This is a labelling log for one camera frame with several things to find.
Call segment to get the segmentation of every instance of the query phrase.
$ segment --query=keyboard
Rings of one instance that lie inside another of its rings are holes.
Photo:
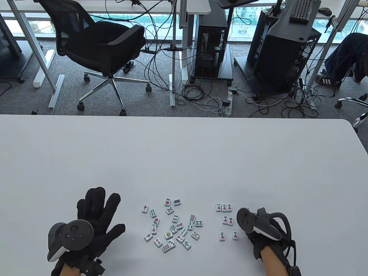
[[[293,11],[291,12],[290,22],[308,24],[309,16],[312,11],[313,0],[295,1]]]

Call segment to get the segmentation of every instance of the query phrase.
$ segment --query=chair armrest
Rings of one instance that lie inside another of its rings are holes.
[[[118,55],[125,48],[131,48],[132,43],[134,43],[135,47],[139,47],[139,49],[143,47],[144,44],[140,45],[140,40],[137,40],[139,37],[144,37],[144,28],[134,25],[114,41],[100,44],[100,46],[103,50],[109,51],[112,56]]]

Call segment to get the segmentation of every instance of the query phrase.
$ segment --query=gloved hand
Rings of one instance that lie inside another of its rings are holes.
[[[251,232],[251,233],[246,233],[248,236],[248,239],[251,241],[251,243],[253,244],[253,254],[254,257],[256,258],[256,260],[258,258],[261,258],[261,251],[266,247],[269,246],[277,255],[277,253],[282,253],[289,245],[289,242],[286,239],[286,233],[284,230],[282,230],[281,226],[279,225],[279,223],[274,220],[274,219],[270,219],[270,224],[275,227],[277,230],[279,230],[279,232],[281,233],[281,240],[280,241],[275,241],[272,240],[262,234],[258,234],[256,232]]]
[[[94,260],[105,252],[110,243],[125,232],[124,224],[115,225],[106,233],[115,211],[121,201],[119,194],[110,195],[105,205],[105,189],[102,187],[89,189],[85,199],[77,203],[78,219],[88,221],[93,227],[93,239],[88,246],[78,251],[65,252],[57,262],[51,276],[59,276],[64,264],[79,268],[81,260]]]

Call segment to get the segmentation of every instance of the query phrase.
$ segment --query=power strip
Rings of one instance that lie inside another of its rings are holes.
[[[227,92],[227,100],[230,101],[230,105],[226,108],[227,115],[231,115],[231,110],[233,108],[233,92],[232,91],[236,92],[237,89],[234,87],[229,87],[229,91]]]

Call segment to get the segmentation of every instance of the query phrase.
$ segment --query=chrome chair base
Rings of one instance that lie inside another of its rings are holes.
[[[146,92],[151,92],[152,91],[152,87],[149,83],[149,81],[144,81],[142,79],[129,79],[129,78],[122,78],[122,77],[117,77],[116,75],[119,74],[121,71],[121,69],[119,71],[117,71],[114,76],[112,77],[104,77],[102,74],[100,73],[94,73],[94,72],[88,72],[88,71],[84,71],[84,81],[85,82],[89,82],[90,78],[89,76],[95,76],[101,79],[104,79],[103,82],[101,82],[99,85],[97,85],[95,88],[93,88],[92,90],[90,90],[89,92],[87,92],[85,95],[83,95],[80,99],[79,99],[79,103],[77,106],[77,109],[79,111],[83,111],[84,110],[84,103],[83,100],[88,98],[89,96],[91,96],[92,94],[94,94],[95,92],[97,92],[98,90],[100,90],[101,88],[103,88],[104,86],[106,86],[107,84],[111,84],[111,86],[114,89],[115,95],[119,100],[120,106],[121,106],[121,111],[120,111],[120,116],[126,116],[127,112],[125,111],[124,108],[124,102],[121,99],[118,90],[116,88],[116,82],[135,82],[135,83],[144,83],[146,84]]]
[[[368,108],[368,103],[365,102],[365,100],[367,100],[368,98],[368,93],[362,95],[359,97],[359,99],[355,99],[355,98],[350,98],[350,97],[347,97],[347,98],[342,98],[342,99],[338,99],[337,100],[337,103],[335,104],[335,108],[337,109],[340,109],[342,106],[343,106],[343,103],[342,102],[353,102],[353,103],[357,103],[359,105],[362,105],[362,106],[365,106],[366,108]],[[358,126],[363,123],[363,121],[365,121],[365,119],[367,119],[368,117],[368,111],[361,114],[361,116],[359,116],[355,121],[354,123],[352,124],[354,130],[356,133],[358,133]]]

